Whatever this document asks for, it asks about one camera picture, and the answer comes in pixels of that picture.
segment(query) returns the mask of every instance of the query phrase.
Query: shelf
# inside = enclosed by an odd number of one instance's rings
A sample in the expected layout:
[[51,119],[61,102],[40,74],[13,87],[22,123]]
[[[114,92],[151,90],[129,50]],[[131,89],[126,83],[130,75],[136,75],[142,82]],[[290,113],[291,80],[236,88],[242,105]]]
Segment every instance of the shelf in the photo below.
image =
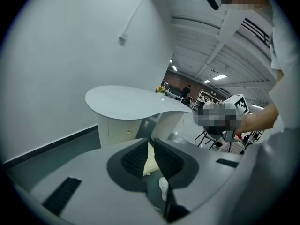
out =
[[213,95],[211,95],[211,94],[209,94],[209,93],[207,93],[207,92],[205,92],[205,91],[202,91],[201,93],[205,93],[205,94],[207,94],[208,96],[211,96],[212,98],[214,98],[215,100],[217,100],[217,101],[220,102],[219,99],[216,99]]
[[197,99],[197,102],[202,102],[203,103],[203,101],[201,101],[200,99]]

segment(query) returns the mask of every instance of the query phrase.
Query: black stripe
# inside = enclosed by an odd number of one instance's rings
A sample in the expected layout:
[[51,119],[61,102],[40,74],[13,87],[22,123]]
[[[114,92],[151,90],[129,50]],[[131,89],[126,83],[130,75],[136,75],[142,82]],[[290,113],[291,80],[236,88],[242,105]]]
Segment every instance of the black stripe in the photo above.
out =
[[226,165],[229,167],[234,167],[234,168],[236,168],[239,165],[239,163],[237,163],[237,162],[229,161],[229,160],[222,159],[222,158],[218,159],[217,163],[220,163],[220,164],[223,164],[223,165]]
[[57,148],[57,147],[59,147],[61,145],[64,145],[65,143],[67,143],[69,141],[72,141],[72,140],[74,140],[74,139],[76,139],[78,137],[86,135],[86,134],[88,134],[88,133],[90,133],[92,131],[95,131],[97,129],[98,129],[98,125],[90,127],[90,128],[88,128],[86,130],[83,130],[83,131],[81,131],[79,133],[73,134],[73,135],[71,135],[69,137],[65,137],[65,138],[60,139],[60,140],[58,140],[56,142],[48,144],[48,145],[46,145],[46,146],[44,146],[42,148],[38,148],[38,149],[36,149],[34,151],[31,151],[31,152],[28,152],[28,153],[26,153],[24,155],[21,155],[21,156],[15,158],[13,160],[7,162],[7,163],[4,163],[2,166],[3,166],[4,169],[12,168],[12,167],[14,167],[14,166],[16,166],[16,165],[18,165],[18,164],[26,161],[26,160],[29,160],[29,159],[31,159],[31,158],[33,158],[33,157],[35,157],[37,155],[40,155],[40,154],[42,154],[44,152],[50,151],[53,148]]
[[268,46],[268,41],[264,41],[259,35],[257,35],[253,30],[246,27],[244,24],[241,24],[244,28],[248,29],[250,32],[252,32],[259,40],[261,40],[266,46]]
[[248,23],[250,23],[252,26],[254,26],[255,28],[257,28],[260,32],[262,32],[267,38],[270,38],[259,26],[257,26],[255,23],[253,23],[252,21],[250,21],[249,19],[245,18],[245,21],[247,21]]
[[51,213],[58,216],[65,208],[72,195],[77,190],[81,181],[76,178],[67,178],[62,184],[47,198],[43,206]]

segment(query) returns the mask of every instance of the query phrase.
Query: chair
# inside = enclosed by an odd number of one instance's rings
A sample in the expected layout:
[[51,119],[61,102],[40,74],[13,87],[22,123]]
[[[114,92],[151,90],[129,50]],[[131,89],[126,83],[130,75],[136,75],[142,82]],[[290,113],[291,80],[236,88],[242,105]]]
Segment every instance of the chair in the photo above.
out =
[[196,142],[196,140],[197,140],[202,134],[204,134],[204,137],[203,137],[203,139],[201,140],[201,142],[198,144],[198,147],[200,146],[200,144],[202,143],[202,141],[204,140],[204,138],[207,138],[207,139],[209,139],[210,141],[213,141],[213,144],[212,144],[211,147],[209,148],[209,150],[210,150],[210,149],[212,148],[212,146],[216,144],[217,140],[214,139],[214,138],[212,138],[211,136],[209,136],[209,135],[207,134],[207,132],[204,132],[204,131],[203,131],[199,136],[197,136],[197,137],[195,138],[195,142]]

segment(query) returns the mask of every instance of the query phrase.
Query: white curved table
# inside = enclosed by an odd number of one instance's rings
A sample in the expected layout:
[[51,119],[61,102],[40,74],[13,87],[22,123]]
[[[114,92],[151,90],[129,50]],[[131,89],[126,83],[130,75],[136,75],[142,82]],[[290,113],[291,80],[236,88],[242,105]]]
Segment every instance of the white curved table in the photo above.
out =
[[142,119],[160,113],[151,138],[167,139],[183,113],[192,112],[172,98],[123,86],[93,88],[85,95],[85,101],[97,113],[101,147],[135,139]]

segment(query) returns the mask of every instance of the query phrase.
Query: white clothing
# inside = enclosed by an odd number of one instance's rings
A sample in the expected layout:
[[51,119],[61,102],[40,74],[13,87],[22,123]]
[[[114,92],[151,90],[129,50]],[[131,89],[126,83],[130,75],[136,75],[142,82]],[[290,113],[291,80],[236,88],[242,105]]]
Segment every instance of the white clothing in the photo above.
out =
[[[289,20],[285,16],[284,12],[281,10],[279,5],[274,1],[270,0],[273,10],[273,34],[272,40],[273,43],[270,44],[270,51],[272,57],[271,68],[276,70],[282,70],[284,73],[283,79],[288,79],[286,76],[292,68],[295,66],[300,66],[300,45],[298,41],[298,37],[295,34],[292,25]],[[277,107],[279,114],[282,115],[278,108],[278,98],[281,96],[276,93],[276,86],[273,91],[270,92],[271,99],[274,101],[275,106]],[[262,134],[259,142],[263,142],[267,140],[272,134],[281,132],[285,128],[285,124],[283,123],[283,119],[279,115],[276,119],[273,128],[265,130]]]

